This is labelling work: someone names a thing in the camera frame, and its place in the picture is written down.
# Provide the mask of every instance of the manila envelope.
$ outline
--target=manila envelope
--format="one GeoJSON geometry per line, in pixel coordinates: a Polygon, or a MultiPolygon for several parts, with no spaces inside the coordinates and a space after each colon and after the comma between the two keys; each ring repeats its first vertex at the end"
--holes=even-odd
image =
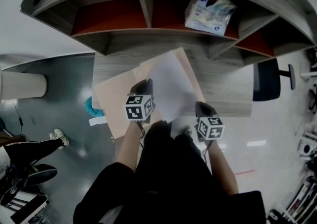
{"type": "MultiPolygon", "coordinates": [[[[205,98],[199,87],[192,67],[187,59],[183,48],[172,51],[184,68],[190,82],[193,85],[197,99],[205,102],[205,98]]],[[[165,54],[156,56],[140,64],[139,67],[112,77],[95,86],[95,93],[107,119],[109,129],[114,139],[123,136],[129,126],[130,121],[126,118],[124,106],[131,88],[138,82],[147,78],[152,66],[165,54]]],[[[161,120],[157,109],[151,114],[150,124],[144,124],[146,128],[149,125],[161,120]]]]}

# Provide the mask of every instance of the white floor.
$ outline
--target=white floor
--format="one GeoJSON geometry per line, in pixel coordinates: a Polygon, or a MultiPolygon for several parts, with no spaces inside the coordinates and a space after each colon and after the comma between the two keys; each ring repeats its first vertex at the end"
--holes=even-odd
{"type": "Polygon", "coordinates": [[[278,99],[253,102],[251,117],[222,118],[226,127],[218,142],[235,174],[250,171],[236,175],[240,192],[261,191],[267,212],[279,205],[286,208],[294,196],[304,175],[295,134],[301,126],[314,122],[308,112],[308,91],[315,80],[305,82],[299,76],[310,68],[304,52],[278,59],[281,70],[288,70],[289,63],[296,73],[296,89],[291,90],[289,78],[281,77],[278,99]]]}

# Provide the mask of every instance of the white cylinder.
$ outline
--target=white cylinder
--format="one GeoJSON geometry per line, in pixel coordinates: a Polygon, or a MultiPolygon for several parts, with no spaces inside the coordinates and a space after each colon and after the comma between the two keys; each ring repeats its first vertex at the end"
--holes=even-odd
{"type": "Polygon", "coordinates": [[[20,72],[1,72],[1,100],[42,97],[47,90],[44,75],[20,72]]]}

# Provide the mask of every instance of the black seat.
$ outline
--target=black seat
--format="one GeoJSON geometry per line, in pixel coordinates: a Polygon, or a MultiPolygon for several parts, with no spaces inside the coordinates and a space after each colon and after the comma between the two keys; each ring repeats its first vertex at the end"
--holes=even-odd
{"type": "Polygon", "coordinates": [[[289,71],[278,69],[276,59],[254,64],[253,101],[262,102],[279,98],[281,93],[280,76],[289,77],[291,89],[295,89],[295,73],[291,64],[289,71]]]}

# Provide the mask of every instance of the wooden tabletop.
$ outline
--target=wooden tabletop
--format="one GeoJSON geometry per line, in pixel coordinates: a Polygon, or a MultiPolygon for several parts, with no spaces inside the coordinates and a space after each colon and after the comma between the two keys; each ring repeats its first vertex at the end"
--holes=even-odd
{"type": "MultiPolygon", "coordinates": [[[[98,83],[129,71],[154,56],[183,47],[206,102],[220,116],[250,116],[253,98],[253,65],[243,67],[239,49],[231,48],[215,60],[207,58],[205,38],[158,34],[123,34],[111,38],[104,56],[96,53],[93,88],[98,83]]],[[[93,91],[92,106],[100,109],[93,91]]]]}

